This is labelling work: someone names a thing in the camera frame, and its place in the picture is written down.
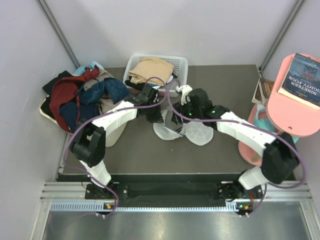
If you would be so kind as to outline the white mesh laundry bag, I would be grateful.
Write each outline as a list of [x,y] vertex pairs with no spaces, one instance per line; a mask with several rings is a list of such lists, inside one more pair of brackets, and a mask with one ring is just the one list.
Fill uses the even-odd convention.
[[172,141],[186,137],[197,146],[208,144],[214,137],[214,130],[205,126],[202,122],[176,123],[181,120],[170,108],[161,111],[163,123],[154,123],[153,131],[162,140]]

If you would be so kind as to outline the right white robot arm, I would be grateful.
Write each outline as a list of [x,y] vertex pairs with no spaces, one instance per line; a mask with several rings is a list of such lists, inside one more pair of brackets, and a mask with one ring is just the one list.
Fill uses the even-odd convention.
[[233,185],[233,192],[245,198],[253,188],[280,185],[300,164],[299,154],[290,134],[276,134],[250,124],[222,105],[213,105],[207,93],[188,84],[176,87],[180,102],[171,104],[173,113],[183,122],[202,123],[220,133],[229,135],[253,149],[262,163],[243,172]]

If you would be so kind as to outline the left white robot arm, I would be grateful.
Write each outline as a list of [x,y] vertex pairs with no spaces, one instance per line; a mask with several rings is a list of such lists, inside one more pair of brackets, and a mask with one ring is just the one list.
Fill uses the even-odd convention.
[[159,91],[145,84],[136,95],[129,94],[115,107],[84,124],[80,121],[72,137],[69,150],[84,166],[91,181],[97,185],[96,192],[109,198],[114,191],[112,177],[104,163],[106,148],[113,146],[124,131],[127,122],[145,116],[149,123],[162,123]]

